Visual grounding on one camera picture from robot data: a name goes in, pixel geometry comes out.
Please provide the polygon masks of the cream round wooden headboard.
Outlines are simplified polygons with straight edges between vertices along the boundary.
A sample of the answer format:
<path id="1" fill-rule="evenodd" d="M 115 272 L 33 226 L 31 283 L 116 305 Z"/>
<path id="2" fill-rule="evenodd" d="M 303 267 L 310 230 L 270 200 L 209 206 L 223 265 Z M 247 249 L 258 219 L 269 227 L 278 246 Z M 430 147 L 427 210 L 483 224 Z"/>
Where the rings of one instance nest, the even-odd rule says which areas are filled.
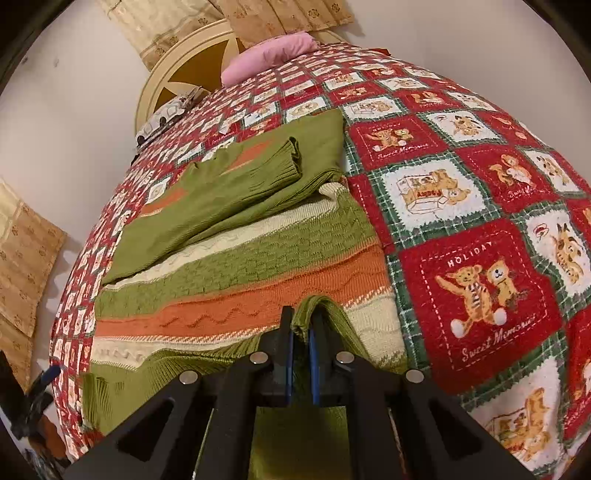
<path id="1" fill-rule="evenodd" d="M 211 93 L 221 88 L 221 72 L 232 59 L 245 51 L 245 45 L 235 35 L 226 20 L 219 20 L 192 32 L 171 47 L 158 60 L 144 84 L 135 112 L 134 131 L 164 103 L 195 87 Z M 269 74 L 256 81 L 256 86 L 245 100 L 243 89 L 238 96 L 224 95 L 221 107 L 215 107 L 207 119 L 224 121 L 225 112 L 249 112 L 252 107 L 280 98 L 281 75 L 271 79 Z"/>

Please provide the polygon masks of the red checkered bear bedspread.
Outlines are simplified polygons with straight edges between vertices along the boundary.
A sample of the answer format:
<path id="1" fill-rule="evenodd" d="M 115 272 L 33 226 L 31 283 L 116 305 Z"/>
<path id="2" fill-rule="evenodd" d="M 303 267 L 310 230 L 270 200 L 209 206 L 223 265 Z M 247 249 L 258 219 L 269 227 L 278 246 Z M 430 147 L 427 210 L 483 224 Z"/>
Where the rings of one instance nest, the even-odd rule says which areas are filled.
<path id="1" fill-rule="evenodd" d="M 223 122 L 206 118 L 239 88 L 249 99 L 266 74 L 281 75 L 280 98 L 246 113 L 226 111 Z M 82 378 L 94 302 L 124 227 L 188 164 L 332 109 L 344 119 L 349 191 L 385 253 L 407 364 L 395 372 L 365 360 L 378 373 L 420 371 L 524 476 L 562 479 L 584 459 L 588 183 L 497 105 L 429 70 L 347 43 L 216 90 L 137 151 L 74 264 L 53 326 L 50 358 L 61 367 L 53 391 L 70 458 L 80 460 L 109 434 L 84 420 Z M 252 479 L 351 474 L 345 411 L 308 405 L 308 343 L 294 333 L 294 407 L 260 412 Z"/>

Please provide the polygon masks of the pink pillow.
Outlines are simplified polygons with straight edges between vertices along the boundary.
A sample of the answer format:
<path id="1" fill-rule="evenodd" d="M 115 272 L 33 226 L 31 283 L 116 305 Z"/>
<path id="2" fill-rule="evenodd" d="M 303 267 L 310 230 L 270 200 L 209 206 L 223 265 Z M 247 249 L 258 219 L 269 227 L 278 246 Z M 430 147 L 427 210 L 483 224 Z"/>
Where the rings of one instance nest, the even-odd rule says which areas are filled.
<path id="1" fill-rule="evenodd" d="M 298 56 L 318 50 L 318 41 L 307 32 L 281 35 L 253 45 L 232 59 L 221 72 L 221 85 L 231 87 Z"/>

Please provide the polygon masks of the white black patterned pillow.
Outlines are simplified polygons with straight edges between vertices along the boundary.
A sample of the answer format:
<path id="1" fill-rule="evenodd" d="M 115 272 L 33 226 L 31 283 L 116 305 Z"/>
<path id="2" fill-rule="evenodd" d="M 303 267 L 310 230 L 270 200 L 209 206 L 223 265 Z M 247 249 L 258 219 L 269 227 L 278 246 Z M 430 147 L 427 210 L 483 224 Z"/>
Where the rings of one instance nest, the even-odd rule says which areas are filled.
<path id="1" fill-rule="evenodd" d="M 156 139 L 174 121 L 178 120 L 194 106 L 211 94 L 202 87 L 195 87 L 185 94 L 177 95 L 155 110 L 139 128 L 135 135 L 136 149 L 141 150 Z"/>

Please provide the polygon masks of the beige side curtain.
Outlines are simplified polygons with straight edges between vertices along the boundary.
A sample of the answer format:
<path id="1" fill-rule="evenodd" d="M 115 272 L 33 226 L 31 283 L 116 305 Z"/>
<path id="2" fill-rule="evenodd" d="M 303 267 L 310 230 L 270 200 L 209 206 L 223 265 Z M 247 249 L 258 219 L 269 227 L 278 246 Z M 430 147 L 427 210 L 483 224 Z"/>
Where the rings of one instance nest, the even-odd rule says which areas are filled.
<path id="1" fill-rule="evenodd" d="M 0 187 L 1 350 L 21 387 L 30 384 L 37 307 L 66 233 Z"/>

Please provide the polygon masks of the green orange cream knit sweater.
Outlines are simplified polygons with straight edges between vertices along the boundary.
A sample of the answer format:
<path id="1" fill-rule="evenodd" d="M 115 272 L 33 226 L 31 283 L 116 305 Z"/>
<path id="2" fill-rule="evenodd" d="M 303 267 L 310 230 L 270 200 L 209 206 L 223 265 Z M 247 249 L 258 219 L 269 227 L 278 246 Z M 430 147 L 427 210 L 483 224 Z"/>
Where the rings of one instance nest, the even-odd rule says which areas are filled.
<path id="1" fill-rule="evenodd" d="M 86 424 L 110 433 L 184 370 L 255 352 L 294 308 L 315 308 L 346 347 L 401 371 L 406 352 L 381 240 L 342 171 L 332 109 L 188 164 L 122 231 L 94 302 L 82 378 Z"/>

